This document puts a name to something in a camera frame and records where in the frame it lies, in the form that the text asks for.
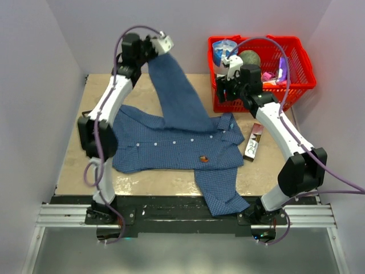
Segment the blue plaid shirt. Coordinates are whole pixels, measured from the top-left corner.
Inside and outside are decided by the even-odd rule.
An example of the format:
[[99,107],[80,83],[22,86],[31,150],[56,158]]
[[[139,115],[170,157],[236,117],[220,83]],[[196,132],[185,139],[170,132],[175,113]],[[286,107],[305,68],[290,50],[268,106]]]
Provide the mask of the blue plaid shirt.
[[[148,63],[162,116],[122,105],[113,123],[118,147],[114,169],[124,174],[145,170],[193,170],[194,180],[213,216],[239,213],[249,203],[236,190],[243,165],[244,136],[231,113],[211,117],[196,90],[170,54]],[[203,163],[200,156],[209,161]]]

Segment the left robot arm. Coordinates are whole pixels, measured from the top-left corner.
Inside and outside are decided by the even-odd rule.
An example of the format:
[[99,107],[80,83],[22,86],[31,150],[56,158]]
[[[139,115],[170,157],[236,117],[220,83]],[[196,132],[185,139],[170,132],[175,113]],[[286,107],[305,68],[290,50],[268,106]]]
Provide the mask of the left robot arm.
[[112,159],[117,150],[112,125],[119,108],[139,80],[142,66],[167,53],[173,45],[171,38],[162,31],[144,39],[130,31],[121,35],[114,49],[111,78],[104,94],[91,111],[78,118],[80,144],[89,158],[83,179],[86,185],[95,189],[87,209],[88,219],[106,224],[123,221],[117,210],[112,182]]

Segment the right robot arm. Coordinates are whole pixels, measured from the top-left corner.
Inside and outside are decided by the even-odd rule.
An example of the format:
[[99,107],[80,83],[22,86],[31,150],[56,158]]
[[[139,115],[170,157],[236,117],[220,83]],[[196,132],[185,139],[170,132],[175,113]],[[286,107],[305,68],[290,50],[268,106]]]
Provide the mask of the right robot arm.
[[323,184],[327,152],[308,142],[280,111],[275,95],[263,90],[259,66],[230,65],[227,75],[216,79],[216,86],[220,102],[234,99],[243,102],[268,130],[285,160],[277,185],[256,200],[250,215],[250,219],[267,224],[289,200]]

